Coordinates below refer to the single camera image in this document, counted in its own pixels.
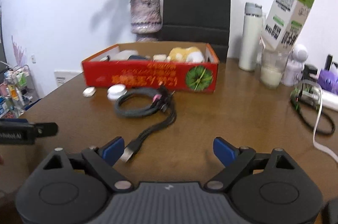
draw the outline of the green and white carton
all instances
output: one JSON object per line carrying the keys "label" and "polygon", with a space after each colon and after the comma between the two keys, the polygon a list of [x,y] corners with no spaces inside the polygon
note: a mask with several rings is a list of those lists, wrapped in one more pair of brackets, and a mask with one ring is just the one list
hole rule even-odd
{"label": "green and white carton", "polygon": [[291,51],[313,2],[314,0],[274,0],[262,31],[266,48]]}

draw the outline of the marbled ceramic vase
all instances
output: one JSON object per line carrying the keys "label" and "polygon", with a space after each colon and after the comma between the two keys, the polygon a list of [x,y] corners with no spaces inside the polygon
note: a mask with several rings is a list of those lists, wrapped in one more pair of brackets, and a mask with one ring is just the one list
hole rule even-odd
{"label": "marbled ceramic vase", "polygon": [[156,32],[162,28],[159,0],[132,0],[131,32],[136,41],[157,41]]}

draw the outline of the glass cup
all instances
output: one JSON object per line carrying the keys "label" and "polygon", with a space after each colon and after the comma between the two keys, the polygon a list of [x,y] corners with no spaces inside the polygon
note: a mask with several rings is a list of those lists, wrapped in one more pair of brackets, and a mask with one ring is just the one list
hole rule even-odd
{"label": "glass cup", "polygon": [[263,49],[260,79],[268,88],[275,89],[278,87],[288,63],[289,54],[289,52]]}

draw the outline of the green citrus print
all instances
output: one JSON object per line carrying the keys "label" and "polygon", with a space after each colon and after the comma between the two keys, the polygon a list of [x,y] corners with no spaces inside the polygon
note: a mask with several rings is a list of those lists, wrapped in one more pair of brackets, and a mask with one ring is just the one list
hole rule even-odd
{"label": "green citrus print", "polygon": [[185,83],[188,88],[195,91],[202,91],[212,83],[212,71],[204,66],[193,67],[185,76]]}

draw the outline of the white cable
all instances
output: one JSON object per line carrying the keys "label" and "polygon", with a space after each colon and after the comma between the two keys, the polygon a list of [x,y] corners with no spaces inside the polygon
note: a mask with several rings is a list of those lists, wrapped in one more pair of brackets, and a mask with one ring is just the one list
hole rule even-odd
{"label": "white cable", "polygon": [[317,130],[317,126],[318,126],[318,123],[319,123],[319,119],[320,119],[320,115],[322,114],[322,108],[323,108],[323,90],[322,88],[320,87],[319,84],[317,83],[314,83],[312,81],[309,81],[309,80],[304,80],[303,81],[303,84],[310,84],[318,89],[316,90],[319,90],[320,92],[320,104],[319,104],[319,111],[318,111],[318,115],[317,115],[317,120],[316,120],[316,124],[315,126],[313,127],[313,136],[312,136],[312,144],[313,146],[322,151],[322,152],[325,152],[327,153],[328,155],[330,155],[337,163],[338,163],[338,156],[331,150],[329,149],[327,146],[324,146],[322,144],[319,144],[318,142],[316,142],[315,140],[315,135],[316,135],[316,130]]}

